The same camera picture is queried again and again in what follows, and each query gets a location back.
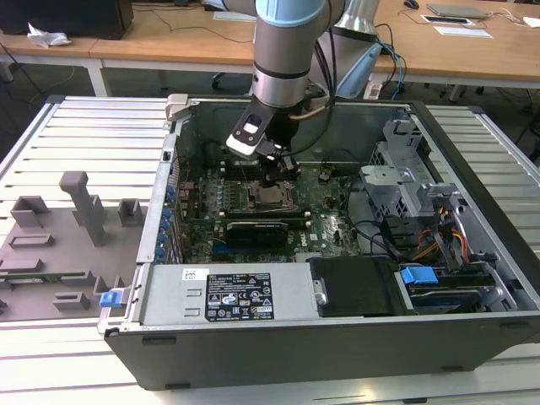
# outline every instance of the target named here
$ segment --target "robotic arm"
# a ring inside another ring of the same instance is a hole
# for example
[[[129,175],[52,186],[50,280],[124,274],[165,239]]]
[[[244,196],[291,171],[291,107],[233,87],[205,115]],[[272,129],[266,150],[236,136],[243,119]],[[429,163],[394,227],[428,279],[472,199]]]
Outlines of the robotic arm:
[[[253,97],[227,146],[244,158],[258,155],[263,167],[283,171],[279,167],[281,155],[300,125],[290,117],[302,114],[317,40],[336,25],[336,33],[344,35],[342,49],[350,49],[347,41],[356,41],[369,43],[366,49],[371,50],[376,40],[373,17],[379,0],[218,1],[229,11],[257,16]],[[372,60],[361,67],[359,89],[367,81],[379,51],[380,47],[368,53]]]

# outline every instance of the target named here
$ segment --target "laptop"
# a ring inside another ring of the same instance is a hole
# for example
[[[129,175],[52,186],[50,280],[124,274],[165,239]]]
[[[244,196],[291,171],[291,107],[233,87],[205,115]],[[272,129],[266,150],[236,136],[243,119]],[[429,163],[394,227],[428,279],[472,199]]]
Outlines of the laptop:
[[[486,19],[489,16],[474,7],[452,6],[449,4],[428,4],[428,8],[443,17],[464,17],[466,19]]]

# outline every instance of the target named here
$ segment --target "blue cable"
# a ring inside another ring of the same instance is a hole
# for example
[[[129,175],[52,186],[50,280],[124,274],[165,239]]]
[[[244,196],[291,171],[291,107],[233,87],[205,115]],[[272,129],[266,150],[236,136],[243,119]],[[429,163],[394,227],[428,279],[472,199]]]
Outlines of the blue cable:
[[[381,40],[378,40],[377,42],[379,42],[379,45],[381,45],[383,48],[385,48],[388,53],[390,54],[390,56],[392,57],[392,59],[394,61],[396,61],[398,67],[399,67],[399,75],[397,77],[397,87],[396,87],[396,91],[394,91],[394,94],[392,95],[391,99],[392,100],[395,100],[396,97],[397,97],[397,94],[399,93],[399,89],[401,88],[401,85],[402,85],[402,82],[403,82],[403,70],[402,70],[402,62],[401,62],[401,57],[398,56],[387,44],[385,44],[384,42],[382,42]]]
[[[399,77],[397,79],[396,91],[394,91],[394,94],[391,97],[392,100],[396,99],[396,97],[397,97],[397,95],[399,93],[399,89],[401,88],[402,82],[403,82],[403,70],[402,70],[402,60],[401,60],[401,58],[398,58],[396,60],[396,62],[397,62],[397,65],[399,66]]]

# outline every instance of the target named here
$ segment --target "motherboard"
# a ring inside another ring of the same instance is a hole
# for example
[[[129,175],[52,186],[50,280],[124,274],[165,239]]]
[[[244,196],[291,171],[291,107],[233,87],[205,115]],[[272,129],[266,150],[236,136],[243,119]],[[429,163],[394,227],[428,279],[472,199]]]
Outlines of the motherboard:
[[[349,176],[324,176],[320,166],[306,165],[272,184],[257,178],[249,162],[233,162],[179,180],[184,263],[305,262],[361,253],[347,224]]]

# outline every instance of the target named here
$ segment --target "floor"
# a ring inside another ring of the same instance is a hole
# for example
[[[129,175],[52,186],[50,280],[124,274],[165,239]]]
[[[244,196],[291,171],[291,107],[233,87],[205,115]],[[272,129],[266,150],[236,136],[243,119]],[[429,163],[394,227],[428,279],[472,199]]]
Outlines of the floor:
[[[94,95],[84,68],[25,65],[24,70],[46,95]],[[0,159],[11,149],[44,102],[20,68],[13,69],[13,76],[13,82],[0,88]],[[106,76],[111,83],[112,94],[122,97],[166,97],[169,93],[242,95],[251,85],[251,76],[247,74],[225,75],[220,91],[212,89],[211,73],[167,72],[168,89],[160,88],[157,71],[107,69]],[[532,110],[538,111],[540,108],[540,92],[536,90],[531,91],[534,101],[532,109],[524,89],[486,88],[483,94],[476,94],[475,88],[467,88],[456,103],[451,103],[447,96],[440,97],[444,90],[445,86],[441,84],[431,84],[428,88],[423,84],[407,84],[399,98],[421,100],[430,105],[478,105],[513,140],[532,119]],[[393,91],[393,85],[388,86],[381,99],[389,99]],[[532,132],[527,132],[519,146],[529,155],[536,140]]]

